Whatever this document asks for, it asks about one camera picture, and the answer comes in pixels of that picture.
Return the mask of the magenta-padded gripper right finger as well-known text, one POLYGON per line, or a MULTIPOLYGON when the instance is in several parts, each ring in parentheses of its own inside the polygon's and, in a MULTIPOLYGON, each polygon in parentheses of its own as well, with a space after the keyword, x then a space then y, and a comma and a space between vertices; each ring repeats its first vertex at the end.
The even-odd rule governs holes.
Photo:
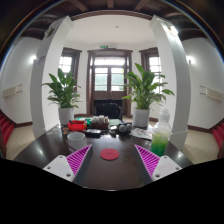
POLYGON ((169 156, 158 156, 139 146, 135 146, 140 174, 145 185, 181 170, 169 156))

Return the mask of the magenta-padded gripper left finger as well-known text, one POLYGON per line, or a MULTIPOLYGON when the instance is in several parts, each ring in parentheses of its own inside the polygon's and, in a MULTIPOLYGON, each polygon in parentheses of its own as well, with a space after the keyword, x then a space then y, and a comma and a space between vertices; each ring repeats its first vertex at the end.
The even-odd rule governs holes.
POLYGON ((44 167, 44 170, 69 182, 80 184, 87 171, 92 155, 92 145, 88 145, 68 156, 57 156, 44 167))

